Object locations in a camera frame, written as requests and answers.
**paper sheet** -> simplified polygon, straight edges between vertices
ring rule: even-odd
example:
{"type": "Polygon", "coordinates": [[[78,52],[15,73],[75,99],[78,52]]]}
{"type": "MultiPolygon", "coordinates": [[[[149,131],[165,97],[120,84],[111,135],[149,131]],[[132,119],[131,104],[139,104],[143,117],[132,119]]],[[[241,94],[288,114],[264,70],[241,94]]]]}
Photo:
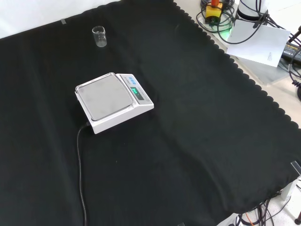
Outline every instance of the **paper sheet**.
{"type": "MultiPolygon", "coordinates": [[[[253,23],[236,20],[229,42],[240,42],[254,33],[253,23]]],[[[246,42],[229,45],[227,54],[277,67],[290,32],[262,25],[246,42]]]]}

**glass beaker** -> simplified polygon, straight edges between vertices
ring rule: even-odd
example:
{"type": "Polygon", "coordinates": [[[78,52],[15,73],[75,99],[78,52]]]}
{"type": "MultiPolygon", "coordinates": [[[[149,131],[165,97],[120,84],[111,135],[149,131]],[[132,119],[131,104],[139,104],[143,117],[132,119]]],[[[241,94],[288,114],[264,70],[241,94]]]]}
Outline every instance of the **glass beaker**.
{"type": "Polygon", "coordinates": [[[107,38],[105,36],[105,29],[102,26],[96,26],[92,29],[95,43],[98,47],[105,47],[107,45],[107,38]]]}

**yellow component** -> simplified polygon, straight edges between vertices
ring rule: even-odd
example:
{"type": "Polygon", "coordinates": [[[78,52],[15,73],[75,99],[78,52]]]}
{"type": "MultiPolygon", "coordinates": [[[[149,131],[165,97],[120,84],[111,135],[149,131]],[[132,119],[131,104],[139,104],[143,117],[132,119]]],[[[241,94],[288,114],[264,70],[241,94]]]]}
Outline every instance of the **yellow component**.
{"type": "Polygon", "coordinates": [[[210,16],[215,16],[217,18],[220,17],[222,11],[219,8],[222,8],[222,3],[219,3],[218,8],[213,8],[210,5],[206,6],[206,18],[210,17],[210,16]]]}

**electronic device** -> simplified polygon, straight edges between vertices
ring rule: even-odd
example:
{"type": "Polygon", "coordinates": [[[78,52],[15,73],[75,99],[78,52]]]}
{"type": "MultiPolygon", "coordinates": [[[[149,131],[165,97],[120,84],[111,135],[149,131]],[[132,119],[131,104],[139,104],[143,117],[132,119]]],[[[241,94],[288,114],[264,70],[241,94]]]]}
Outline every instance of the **electronic device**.
{"type": "MultiPolygon", "coordinates": [[[[291,44],[289,42],[286,43],[285,48],[282,53],[282,58],[288,61],[291,61],[293,56],[301,49],[300,46],[291,44]]],[[[301,65],[301,52],[299,52],[293,59],[295,64],[301,65]]]]}
{"type": "Polygon", "coordinates": [[[258,21],[259,16],[257,12],[266,13],[268,10],[266,0],[243,0],[239,2],[236,18],[248,21],[258,21]]]}
{"type": "Polygon", "coordinates": [[[108,73],[75,88],[95,134],[154,108],[132,74],[108,73]]]}
{"type": "Polygon", "coordinates": [[[220,21],[220,15],[222,13],[222,3],[219,0],[211,0],[210,3],[206,5],[206,22],[217,23],[220,21]]]}

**white paper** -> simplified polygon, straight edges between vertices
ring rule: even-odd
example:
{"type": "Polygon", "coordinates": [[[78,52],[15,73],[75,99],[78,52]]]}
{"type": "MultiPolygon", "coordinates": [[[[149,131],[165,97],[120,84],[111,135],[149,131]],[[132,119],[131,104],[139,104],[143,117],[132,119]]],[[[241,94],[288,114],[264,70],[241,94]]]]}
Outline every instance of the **white paper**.
{"type": "MultiPolygon", "coordinates": [[[[254,23],[236,20],[229,42],[240,42],[250,37],[256,29],[254,23]]],[[[227,54],[277,67],[290,32],[262,25],[248,41],[229,45],[227,54]]]]}
{"type": "Polygon", "coordinates": [[[118,0],[0,0],[0,39],[118,0]]]}

